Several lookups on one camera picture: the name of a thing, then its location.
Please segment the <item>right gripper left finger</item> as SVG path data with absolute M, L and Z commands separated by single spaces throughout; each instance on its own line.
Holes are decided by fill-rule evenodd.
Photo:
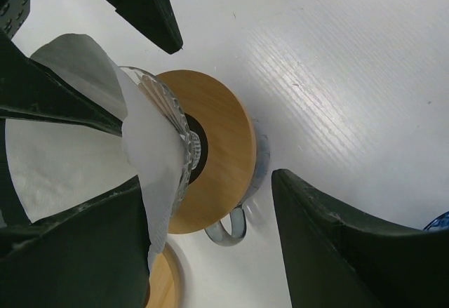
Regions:
M 1 228 L 2 307 L 143 307 L 150 240 L 137 177 L 57 215 Z

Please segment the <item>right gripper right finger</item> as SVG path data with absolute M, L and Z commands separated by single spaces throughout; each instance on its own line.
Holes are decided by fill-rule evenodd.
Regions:
M 448 306 L 448 229 L 380 219 L 286 169 L 272 195 L 292 306 Z

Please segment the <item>white paper coffee filter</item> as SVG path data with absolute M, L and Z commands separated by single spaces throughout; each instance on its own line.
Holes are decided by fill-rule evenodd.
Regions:
M 6 156 L 27 217 L 36 222 L 138 177 L 147 214 L 149 261 L 161 253 L 185 168 L 185 144 L 149 99 L 161 82 L 117 65 L 85 34 L 64 34 L 32 59 L 121 121 L 117 137 L 91 128 L 10 120 Z

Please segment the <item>blue plastic dripper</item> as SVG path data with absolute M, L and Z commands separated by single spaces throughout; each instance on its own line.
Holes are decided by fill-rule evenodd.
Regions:
M 425 228 L 424 231 L 436 232 L 449 229 L 449 212 L 439 215 L 432 220 Z

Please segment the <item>grey glass carafe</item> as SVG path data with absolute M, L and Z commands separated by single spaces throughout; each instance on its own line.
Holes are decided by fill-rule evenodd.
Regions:
M 204 229 L 207 237 L 215 244 L 222 247 L 231 247 L 240 243 L 246 236 L 247 222 L 243 209 L 244 203 L 249 200 L 262 186 L 268 174 L 270 162 L 270 147 L 267 134 L 263 131 L 258 119 L 252 119 L 256 139 L 256 162 L 250 185 L 237 206 L 229 213 L 231 232 L 228 232 L 222 221 Z

